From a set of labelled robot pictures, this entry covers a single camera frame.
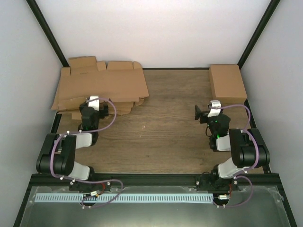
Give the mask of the brown cardboard box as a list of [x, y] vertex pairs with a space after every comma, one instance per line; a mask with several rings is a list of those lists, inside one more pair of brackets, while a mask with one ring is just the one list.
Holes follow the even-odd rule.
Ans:
[[212, 64], [209, 67], [212, 99], [225, 105], [243, 104], [247, 93], [240, 68], [236, 64]]

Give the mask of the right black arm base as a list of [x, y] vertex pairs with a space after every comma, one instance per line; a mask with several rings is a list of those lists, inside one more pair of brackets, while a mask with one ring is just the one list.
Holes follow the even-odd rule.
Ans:
[[216, 171], [203, 172], [195, 176], [198, 191], [213, 193], [229, 193], [230, 190], [237, 191], [239, 187], [231, 179], [220, 178]]

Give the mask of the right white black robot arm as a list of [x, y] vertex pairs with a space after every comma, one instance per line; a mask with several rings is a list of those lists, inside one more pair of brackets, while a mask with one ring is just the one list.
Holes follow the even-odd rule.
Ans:
[[[244, 107], [248, 122], [244, 128], [230, 128], [231, 118], [223, 113], [224, 109]], [[214, 152], [230, 152], [231, 157], [213, 168], [210, 179], [211, 187], [217, 191], [227, 185], [227, 179], [235, 179], [251, 169], [269, 164], [270, 153], [257, 128], [248, 128], [251, 113], [243, 104], [222, 106], [218, 100], [212, 100], [207, 111], [201, 111], [195, 105], [195, 120], [206, 124], [206, 136], [209, 147]]]

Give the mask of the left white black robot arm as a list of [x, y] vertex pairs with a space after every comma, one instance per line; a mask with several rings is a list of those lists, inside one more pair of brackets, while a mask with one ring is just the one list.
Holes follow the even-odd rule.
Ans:
[[53, 167], [55, 175], [80, 179], [81, 187], [86, 191], [92, 191], [97, 185], [96, 178], [92, 176], [94, 169], [77, 163], [75, 153], [77, 149], [96, 144], [99, 120], [108, 116], [108, 105], [102, 104], [96, 108], [83, 103], [80, 105], [80, 113], [82, 122], [78, 126], [78, 133], [64, 135], [57, 147], [54, 145], [60, 135], [56, 133], [46, 135], [36, 162], [36, 170], [41, 174], [50, 174], [50, 167]]

